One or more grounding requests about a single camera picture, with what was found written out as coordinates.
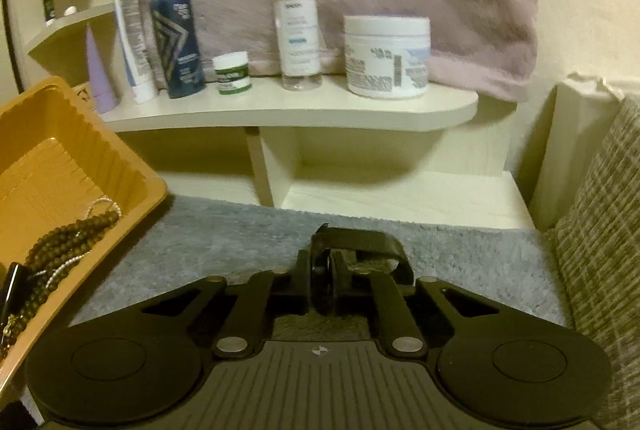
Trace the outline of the black square watch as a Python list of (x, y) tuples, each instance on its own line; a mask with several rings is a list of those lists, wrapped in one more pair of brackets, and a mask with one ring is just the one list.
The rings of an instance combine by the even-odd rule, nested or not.
[(390, 234), (322, 224), (311, 236), (311, 277), (328, 278), (331, 275), (330, 257), (334, 250), (344, 250), (352, 254), (356, 263), (391, 260), (395, 262), (395, 267), (390, 271), (394, 281), (402, 286), (413, 285), (414, 274), (404, 246)]

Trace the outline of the black cylindrical case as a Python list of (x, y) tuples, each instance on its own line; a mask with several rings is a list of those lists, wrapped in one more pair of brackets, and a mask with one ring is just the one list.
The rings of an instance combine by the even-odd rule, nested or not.
[(28, 268), (12, 262), (1, 287), (1, 325), (6, 326), (9, 317), (16, 314), (28, 297)]

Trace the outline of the small gold chain jewelry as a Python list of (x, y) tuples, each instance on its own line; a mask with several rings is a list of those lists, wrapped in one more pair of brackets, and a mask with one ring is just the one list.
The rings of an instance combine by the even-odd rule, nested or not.
[(6, 321), (6, 324), (2, 328), (1, 333), (1, 346), (0, 346), (0, 360), (3, 361), (9, 353), (9, 348), (13, 346), (14, 341), (14, 326), (18, 321), (18, 317), (11, 314)]

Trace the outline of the orange plastic tray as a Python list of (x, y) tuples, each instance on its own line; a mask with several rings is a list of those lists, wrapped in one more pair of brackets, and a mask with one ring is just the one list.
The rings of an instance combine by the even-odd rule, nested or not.
[(81, 101), (50, 77), (1, 107), (1, 266), (23, 262), (37, 239), (86, 215), (102, 197), (122, 218), (40, 308), (1, 364), (1, 390), (64, 304), (166, 197), (165, 181)]

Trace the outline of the cream corner shelf unit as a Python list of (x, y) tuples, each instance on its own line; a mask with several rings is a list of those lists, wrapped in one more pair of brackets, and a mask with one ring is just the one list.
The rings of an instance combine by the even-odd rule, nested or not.
[[(134, 101), (114, 0), (10, 0), (17, 45), (32, 80), (88, 80), (90, 26), (119, 104), (104, 115), (170, 189), (274, 208), (419, 223), (528, 228), (506, 171), (510, 117), (518, 102), (435, 82), (417, 98), (380, 100), (349, 91), (344, 70), (308, 91), (285, 90), (277, 75), (255, 75), (250, 90), (221, 95), (212, 84), (170, 98), (158, 58), (150, 4), (139, 0), (157, 97)], [(69, 6), (77, 13), (63, 16)]]

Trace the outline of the grey plaid pillow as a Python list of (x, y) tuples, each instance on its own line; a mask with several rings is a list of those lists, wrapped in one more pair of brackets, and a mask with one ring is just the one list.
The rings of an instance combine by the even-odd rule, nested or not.
[(552, 239), (575, 328), (605, 350), (612, 366), (597, 422), (605, 429), (637, 429), (638, 98), (623, 100)]

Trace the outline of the small green white jar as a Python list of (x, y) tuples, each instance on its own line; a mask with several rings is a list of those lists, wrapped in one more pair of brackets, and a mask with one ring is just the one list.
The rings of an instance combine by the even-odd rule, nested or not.
[(221, 95), (243, 93), (252, 87), (246, 51), (214, 56), (212, 63), (216, 75), (216, 87)]

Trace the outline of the lilac cosmetic tube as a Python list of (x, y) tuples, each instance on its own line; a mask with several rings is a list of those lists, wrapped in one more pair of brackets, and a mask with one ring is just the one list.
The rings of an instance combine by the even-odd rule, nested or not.
[(118, 99), (107, 77), (96, 39), (90, 26), (86, 27), (86, 59), (89, 86), (96, 111), (99, 114), (109, 112), (118, 104)]

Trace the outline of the dark blue spray bottle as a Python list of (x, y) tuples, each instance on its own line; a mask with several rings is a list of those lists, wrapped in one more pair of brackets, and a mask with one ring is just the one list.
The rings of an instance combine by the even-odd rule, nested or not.
[(151, 0), (153, 32), (170, 98), (185, 98), (204, 89), (191, 0)]

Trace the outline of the large white cream jar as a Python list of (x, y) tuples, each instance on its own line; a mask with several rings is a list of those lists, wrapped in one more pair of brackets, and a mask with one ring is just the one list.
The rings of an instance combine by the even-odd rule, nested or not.
[(405, 100), (430, 83), (431, 23), (426, 17), (349, 15), (344, 57), (349, 91), (365, 98)]

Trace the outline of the small cardboard box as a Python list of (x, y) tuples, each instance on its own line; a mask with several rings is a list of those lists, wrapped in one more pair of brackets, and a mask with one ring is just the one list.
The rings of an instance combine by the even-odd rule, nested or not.
[(75, 95), (88, 107), (90, 110), (96, 110), (96, 101), (91, 92), (90, 84), (84, 82), (73, 86)]

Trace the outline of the clear spray bottle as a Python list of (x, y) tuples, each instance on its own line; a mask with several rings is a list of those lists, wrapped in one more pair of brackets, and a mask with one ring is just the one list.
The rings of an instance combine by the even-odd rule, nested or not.
[(321, 86), (320, 31), (316, 0), (273, 0), (282, 84), (285, 90)]

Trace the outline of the white blue cream tube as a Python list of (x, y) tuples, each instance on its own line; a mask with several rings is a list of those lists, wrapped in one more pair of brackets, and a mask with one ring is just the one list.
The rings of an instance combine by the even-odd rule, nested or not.
[(127, 79), (134, 101), (143, 104), (157, 97), (157, 87), (146, 49), (139, 0), (114, 0), (114, 5)]

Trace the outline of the lying black white tube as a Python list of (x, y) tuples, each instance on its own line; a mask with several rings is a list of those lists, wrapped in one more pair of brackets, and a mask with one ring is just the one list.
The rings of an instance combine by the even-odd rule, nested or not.
[(77, 8), (72, 5), (65, 9), (63, 16), (70, 16), (75, 13), (77, 13)]

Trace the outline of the upright black white tube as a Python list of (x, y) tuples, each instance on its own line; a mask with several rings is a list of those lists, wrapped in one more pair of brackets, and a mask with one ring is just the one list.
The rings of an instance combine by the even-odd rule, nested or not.
[(49, 26), (56, 19), (54, 0), (42, 0), (42, 6), (44, 21), (46, 25)]

